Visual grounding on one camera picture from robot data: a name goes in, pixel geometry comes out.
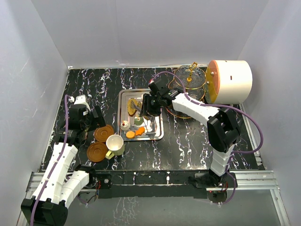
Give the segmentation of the green dome cake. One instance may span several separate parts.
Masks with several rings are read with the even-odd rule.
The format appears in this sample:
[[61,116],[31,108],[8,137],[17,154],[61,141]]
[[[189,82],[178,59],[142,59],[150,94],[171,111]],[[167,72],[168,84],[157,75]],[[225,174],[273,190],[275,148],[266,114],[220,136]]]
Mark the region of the green dome cake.
[[136,126],[141,126],[144,123],[144,118],[143,117],[134,117],[134,125]]

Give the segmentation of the orange fish-shaped cookie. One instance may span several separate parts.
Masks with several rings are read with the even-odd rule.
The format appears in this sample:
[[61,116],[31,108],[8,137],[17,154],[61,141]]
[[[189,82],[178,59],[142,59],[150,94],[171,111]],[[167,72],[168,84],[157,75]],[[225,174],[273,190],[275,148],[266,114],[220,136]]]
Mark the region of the orange fish-shaped cookie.
[[145,127],[140,127],[138,130],[135,131],[136,136],[141,136],[143,133],[145,133]]

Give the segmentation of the white sprinkle cherry cake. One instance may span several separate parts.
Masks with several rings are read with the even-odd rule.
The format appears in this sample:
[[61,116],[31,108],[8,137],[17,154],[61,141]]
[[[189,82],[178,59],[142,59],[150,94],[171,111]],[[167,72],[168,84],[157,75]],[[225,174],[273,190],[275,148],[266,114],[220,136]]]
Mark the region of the white sprinkle cherry cake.
[[130,129],[130,123],[126,120],[123,120],[121,123],[120,123],[120,129],[122,131],[127,131]]

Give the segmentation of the green ceramic cup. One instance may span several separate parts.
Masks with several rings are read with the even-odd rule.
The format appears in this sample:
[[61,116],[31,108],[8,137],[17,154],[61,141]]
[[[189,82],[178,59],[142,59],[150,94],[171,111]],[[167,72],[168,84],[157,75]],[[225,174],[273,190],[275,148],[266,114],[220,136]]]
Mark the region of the green ceramic cup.
[[124,140],[120,135],[111,135],[106,140],[106,146],[108,152],[105,155],[105,158],[110,160],[114,156],[120,156],[124,153],[125,144]]

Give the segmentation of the round orange biscuit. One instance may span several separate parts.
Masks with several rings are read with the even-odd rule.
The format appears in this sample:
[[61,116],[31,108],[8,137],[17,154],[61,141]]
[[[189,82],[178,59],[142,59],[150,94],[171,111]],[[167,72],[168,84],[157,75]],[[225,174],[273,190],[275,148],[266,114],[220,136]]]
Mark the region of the round orange biscuit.
[[134,131],[128,131],[128,132],[126,133],[126,137],[127,137],[128,139],[133,139],[133,138],[135,138],[135,132],[134,132]]

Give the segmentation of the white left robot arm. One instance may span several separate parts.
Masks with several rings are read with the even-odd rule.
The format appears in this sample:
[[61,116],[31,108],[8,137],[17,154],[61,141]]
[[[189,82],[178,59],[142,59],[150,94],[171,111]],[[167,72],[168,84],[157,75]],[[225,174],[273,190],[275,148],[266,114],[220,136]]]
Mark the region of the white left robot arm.
[[65,95],[65,121],[59,129],[47,169],[30,198],[25,198],[21,211],[31,226],[63,226],[68,208],[83,187],[92,188],[97,176],[92,167],[79,165],[66,178],[72,160],[88,133],[104,124],[99,106],[91,109],[87,97]]

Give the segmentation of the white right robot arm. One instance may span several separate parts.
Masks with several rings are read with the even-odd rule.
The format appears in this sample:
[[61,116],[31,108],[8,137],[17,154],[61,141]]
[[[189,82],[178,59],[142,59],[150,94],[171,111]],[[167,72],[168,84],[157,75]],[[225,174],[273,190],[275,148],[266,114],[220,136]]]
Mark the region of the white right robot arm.
[[213,159],[208,174],[200,179],[209,186],[222,186],[227,180],[231,152],[240,136],[234,113],[227,107],[206,106],[179,88],[169,89],[161,79],[152,81],[149,88],[150,92],[143,95],[140,117],[157,117],[161,108],[172,106],[174,110],[205,125],[213,148]]

